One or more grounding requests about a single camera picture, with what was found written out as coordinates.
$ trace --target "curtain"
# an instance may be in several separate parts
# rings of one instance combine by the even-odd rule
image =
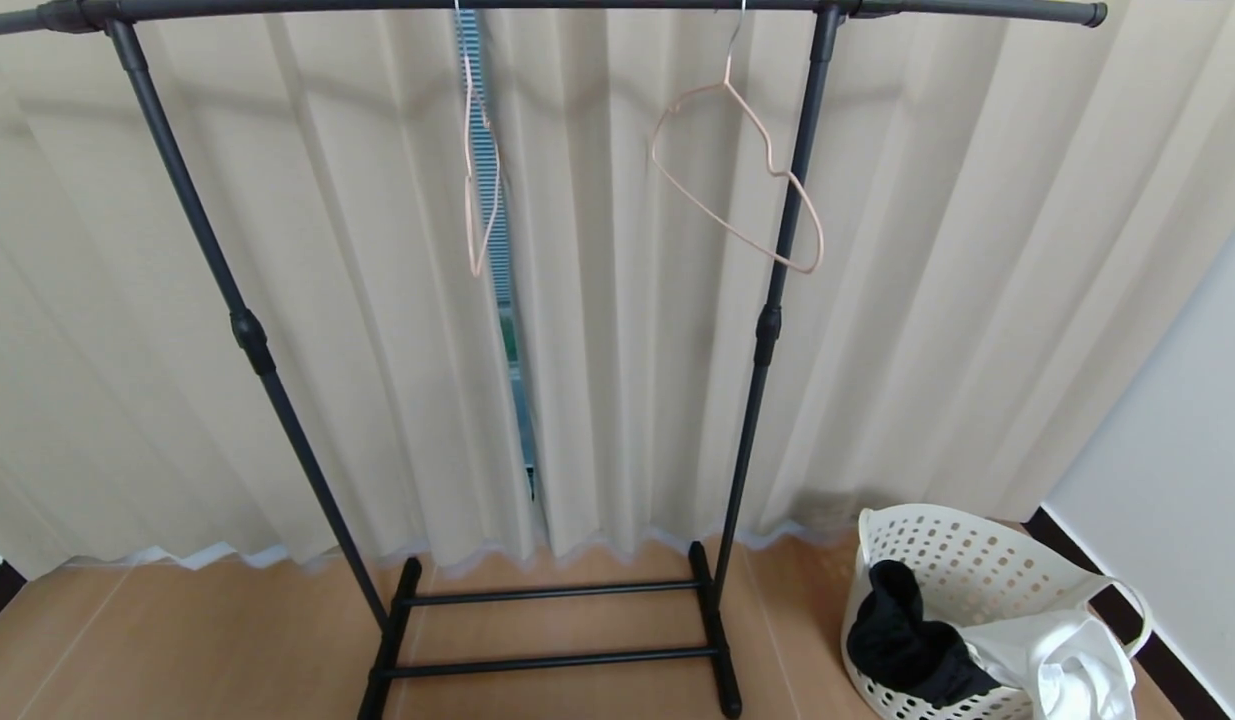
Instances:
[[[769,263],[648,162],[736,14],[492,12],[521,357],[550,537],[718,527]],[[748,14],[734,82],[790,158],[813,17]],[[659,156],[751,237],[785,189],[721,99]],[[839,32],[742,529],[936,501],[1025,519],[1235,225],[1235,0],[1100,28],[902,15]],[[804,215],[795,258],[811,258]]]
[[[361,548],[531,552],[493,288],[467,270],[452,14],[138,32]],[[0,38],[0,552],[33,578],[221,541],[333,546],[109,38]]]

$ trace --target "floor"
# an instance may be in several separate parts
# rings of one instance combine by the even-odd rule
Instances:
[[[840,664],[839,635],[853,545],[783,538],[739,547],[722,601],[745,718],[869,720]],[[489,557],[466,577],[426,574],[426,592],[559,582],[685,577],[684,557],[647,543],[634,564],[593,548],[567,566],[541,559],[525,577]],[[383,588],[399,569],[379,571]],[[583,597],[420,610],[401,659],[480,659],[532,652],[701,642],[690,593]],[[23,588],[0,615],[0,720],[352,718],[375,632],[342,559],[320,571],[61,568]],[[1178,720],[1141,676],[1137,715]],[[718,705],[703,659],[568,667],[396,683],[385,718],[709,719]]]

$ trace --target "black garment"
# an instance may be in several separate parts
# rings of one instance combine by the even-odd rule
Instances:
[[[895,559],[876,562],[869,588],[847,642],[848,657],[861,673],[932,706],[955,705],[1000,687],[968,656],[958,630],[924,621],[924,600],[910,568]]]

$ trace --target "clothes rack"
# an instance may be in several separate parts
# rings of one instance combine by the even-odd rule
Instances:
[[[741,0],[462,0],[466,9],[689,9],[721,10],[741,9]],[[382,632],[378,653],[367,674],[364,700],[359,705],[359,720],[378,720],[384,710],[389,685],[401,678],[429,678],[429,676],[462,676],[469,673],[496,673],[498,671],[529,671],[540,667],[566,667],[578,664],[614,664],[614,662],[637,662],[652,659],[685,659],[685,657],[704,657],[714,669],[718,685],[719,708],[722,715],[736,719],[741,715],[741,692],[732,668],[731,651],[727,647],[719,605],[722,600],[722,583],[727,577],[727,559],[731,557],[732,541],[737,529],[737,516],[741,510],[741,496],[746,483],[746,471],[750,463],[751,446],[755,445],[755,430],[760,422],[760,403],[764,395],[768,368],[772,364],[773,350],[781,336],[781,301],[785,290],[785,266],[773,263],[768,283],[768,295],[760,319],[755,325],[755,368],[750,377],[748,395],[746,395],[745,415],[742,416],[741,437],[737,445],[736,466],[727,493],[727,511],[722,524],[722,537],[714,571],[710,571],[705,548],[694,542],[689,550],[690,579],[676,579],[645,583],[614,583],[573,587],[550,587],[535,589],[513,589],[511,592],[479,592],[451,594],[417,594],[417,580],[421,578],[421,562],[416,557],[408,559],[394,598],[389,605],[382,600],[373,579],[371,579],[364,559],[362,559],[354,538],[347,529],[346,520],[338,509],[329,480],[320,471],[319,459],[311,448],[301,421],[293,410],[288,393],[279,379],[278,369],[268,347],[266,330],[261,321],[246,305],[238,284],[232,273],[216,236],[209,222],[204,205],[200,203],[195,182],[186,168],[186,162],[178,149],[177,138],[169,126],[168,117],[161,105],[156,84],[149,75],[149,65],[142,53],[141,42],[133,30],[135,23],[146,20],[214,17],[214,15],[242,14],[299,14],[332,12],[332,10],[408,10],[408,9],[452,9],[451,0],[49,0],[33,9],[0,14],[0,35],[14,35],[31,31],[56,31],[64,33],[105,32],[114,42],[119,64],[128,74],[133,93],[141,106],[142,115],[149,126],[151,137],[164,161],[168,177],[177,191],[186,220],[191,225],[196,242],[204,254],[212,278],[219,284],[221,299],[227,305],[230,332],[247,356],[253,372],[261,378],[266,395],[274,408],[279,424],[291,442],[293,452],[300,461],[324,516],[329,520],[333,536],[341,543],[346,559],[364,600],[373,613],[375,624]],[[878,19],[893,14],[961,14],[982,15],[982,17],[1032,19],[1049,22],[1078,23],[1097,27],[1107,17],[1104,2],[1070,2],[1061,0],[746,0],[747,10],[802,10],[818,16],[813,31],[811,53],[809,56],[808,79],[804,88],[804,100],[797,127],[794,154],[790,159],[790,172],[799,182],[808,174],[808,164],[813,151],[814,133],[818,131],[818,115],[821,111],[824,88],[826,88],[827,65],[831,61],[835,35],[842,20]],[[777,233],[777,254],[790,258],[790,247],[795,240],[795,224],[799,219],[799,193],[789,184],[785,193],[785,205],[782,209],[781,227]],[[477,601],[529,601],[555,597],[593,597],[593,594],[645,593],[645,592],[694,592],[701,613],[706,642],[701,646],[671,647],[640,651],[595,652],[585,655],[557,655],[543,657],[520,657],[520,659],[490,659],[477,662],[440,662],[440,664],[398,666],[399,646],[408,627],[408,616],[412,608],[427,605],[454,605],[454,603]]]

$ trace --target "clothes hanger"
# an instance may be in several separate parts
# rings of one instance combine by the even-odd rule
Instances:
[[[726,228],[726,231],[729,231],[730,233],[735,233],[735,236],[740,237],[751,247],[755,247],[755,249],[763,252],[763,254],[767,254],[768,258],[777,261],[777,263],[782,263],[783,266],[787,266],[787,268],[790,268],[799,273],[811,274],[813,270],[815,270],[823,263],[823,254],[824,252],[826,252],[826,233],[823,232],[823,220],[818,216],[818,210],[813,207],[813,200],[809,200],[808,193],[804,191],[804,183],[800,183],[799,178],[795,178],[795,174],[790,173],[789,169],[778,170],[777,168],[773,167],[773,140],[771,136],[768,136],[768,128],[766,128],[764,125],[760,122],[760,119],[757,117],[757,115],[755,115],[755,110],[750,109],[750,105],[746,104],[746,100],[741,98],[740,91],[737,91],[736,88],[732,86],[732,44],[735,44],[735,42],[737,41],[737,35],[741,32],[741,22],[742,20],[745,20],[745,17],[746,17],[746,0],[741,0],[741,14],[737,15],[737,27],[734,28],[732,37],[727,41],[727,58],[722,62],[722,82],[714,83],[714,85],[699,86],[695,90],[685,91],[684,95],[679,95],[678,98],[676,98],[676,100],[671,101],[669,106],[667,106],[666,111],[662,114],[662,119],[657,120],[657,128],[655,128],[653,131],[653,140],[652,140],[653,165],[657,167],[658,170],[661,170],[663,177],[666,177],[666,179],[668,179],[668,182],[671,182],[673,186],[676,186],[676,190],[684,193],[684,196],[687,199],[692,200],[701,211],[704,211],[704,214],[710,215],[710,219],[713,219],[714,222],[721,224],[722,227]],[[784,177],[790,183],[790,185],[795,188],[795,191],[799,191],[800,200],[804,201],[804,206],[808,207],[808,214],[810,215],[810,217],[813,217],[813,227],[818,230],[818,256],[815,256],[810,266],[797,266],[794,261],[782,258],[781,254],[777,254],[772,249],[767,249],[767,247],[764,247],[763,245],[760,245],[758,242],[750,240],[750,237],[746,237],[745,233],[739,231],[739,228],[735,228],[732,227],[731,224],[727,224],[727,220],[719,217],[719,215],[716,215],[713,210],[706,207],[704,203],[698,200],[693,195],[693,193],[688,191],[687,188],[683,186],[680,182],[678,182],[676,177],[673,177],[669,173],[669,170],[662,167],[661,161],[657,159],[657,138],[662,133],[662,126],[664,126],[667,120],[673,117],[673,115],[678,114],[678,111],[680,111],[680,106],[684,105],[684,101],[687,99],[693,98],[695,95],[703,95],[705,94],[705,91],[719,91],[719,90],[726,91],[727,96],[741,106],[741,110],[746,114],[746,119],[750,119],[750,122],[755,126],[755,128],[760,131],[760,136],[763,136],[764,159],[767,161],[769,177],[773,178]]]
[[[493,135],[493,123],[488,120],[488,107],[484,105],[484,95],[475,90],[475,79],[471,73],[471,52],[466,48],[466,33],[461,31],[461,0],[453,0],[453,20],[457,20],[457,42],[461,44],[462,68],[466,69],[466,114],[462,115],[462,149],[466,153],[466,254],[471,258],[471,274],[475,278],[484,272],[484,258],[488,256],[488,240],[493,235],[493,225],[496,224],[498,210],[501,210],[501,149],[496,146],[496,136]],[[479,117],[493,140],[493,156],[496,158],[496,184],[493,186],[493,211],[488,214],[488,224],[484,227],[484,241],[480,242],[479,252],[475,252],[475,235],[479,233],[479,224],[483,220],[475,205],[475,162],[471,158],[471,109],[474,101],[479,103]]]

